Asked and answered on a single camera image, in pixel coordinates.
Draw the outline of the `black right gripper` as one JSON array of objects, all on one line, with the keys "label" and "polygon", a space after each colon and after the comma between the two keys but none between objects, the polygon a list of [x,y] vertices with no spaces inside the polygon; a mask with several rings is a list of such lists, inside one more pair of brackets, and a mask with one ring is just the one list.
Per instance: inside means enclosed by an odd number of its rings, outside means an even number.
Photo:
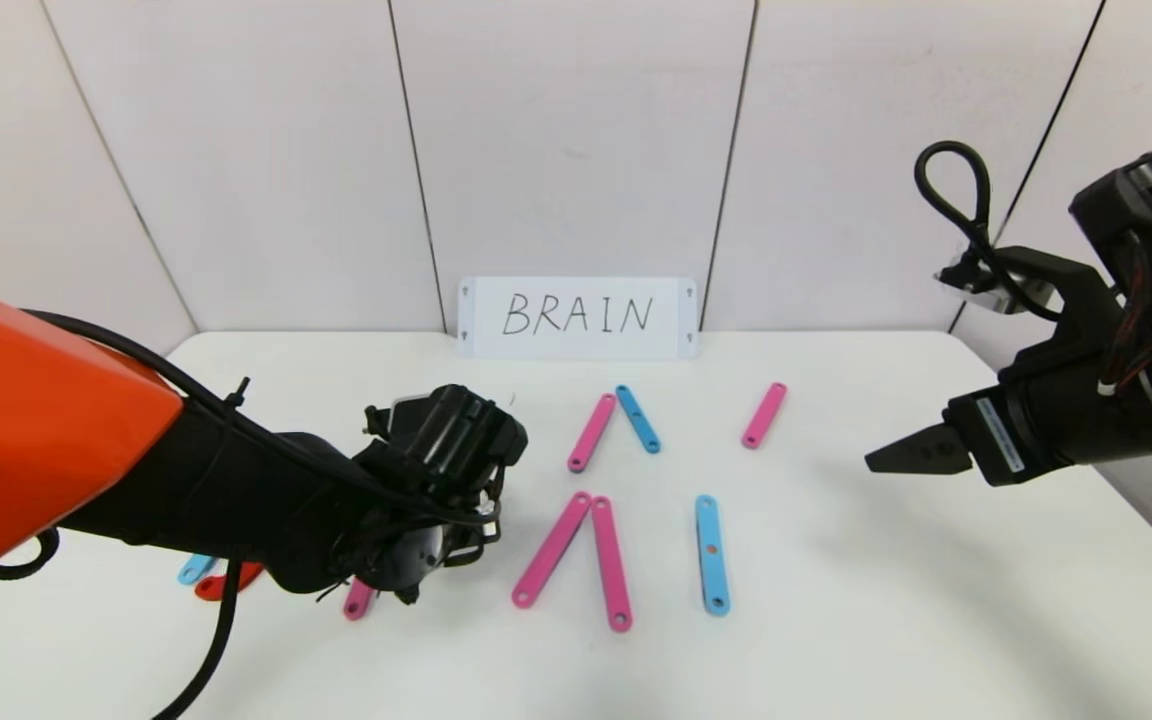
[{"label": "black right gripper", "polygon": [[972,470],[973,456],[990,486],[1000,487],[1152,455],[1152,363],[1111,396],[1098,392],[1100,364],[1098,354],[1015,361],[995,386],[952,397],[947,424],[869,452],[865,465],[873,473],[955,475]]}]

